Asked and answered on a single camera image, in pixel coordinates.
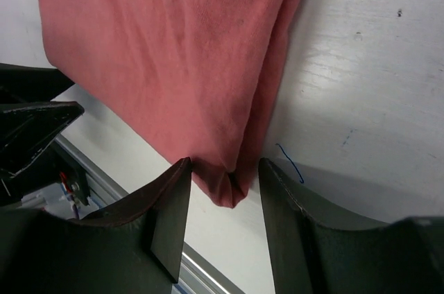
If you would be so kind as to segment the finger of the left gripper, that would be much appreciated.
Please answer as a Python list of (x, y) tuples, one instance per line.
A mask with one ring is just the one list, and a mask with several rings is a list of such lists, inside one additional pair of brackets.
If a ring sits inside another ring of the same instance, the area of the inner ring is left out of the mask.
[(1, 63), (1, 102), (51, 101), (74, 82), (54, 68), (24, 67)]
[(75, 101), (2, 104), (1, 177), (27, 169), (83, 113)]

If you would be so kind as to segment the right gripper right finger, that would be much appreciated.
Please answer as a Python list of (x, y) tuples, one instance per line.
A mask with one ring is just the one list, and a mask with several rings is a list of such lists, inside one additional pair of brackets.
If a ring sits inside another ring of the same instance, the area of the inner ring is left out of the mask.
[(258, 179), (277, 293), (442, 293), (443, 219), (383, 223), (340, 207), (270, 159)]

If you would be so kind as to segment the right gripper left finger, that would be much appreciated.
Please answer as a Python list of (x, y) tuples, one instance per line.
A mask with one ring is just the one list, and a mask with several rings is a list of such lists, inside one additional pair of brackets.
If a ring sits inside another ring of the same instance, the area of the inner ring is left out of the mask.
[(170, 293), (179, 280), (192, 163), (77, 220), (1, 212), (2, 293)]

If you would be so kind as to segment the salmon red t shirt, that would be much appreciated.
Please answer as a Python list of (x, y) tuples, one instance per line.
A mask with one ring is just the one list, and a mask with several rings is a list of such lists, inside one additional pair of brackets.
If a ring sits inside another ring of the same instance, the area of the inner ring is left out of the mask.
[(255, 177), (300, 0), (38, 0), (49, 62), (222, 207)]

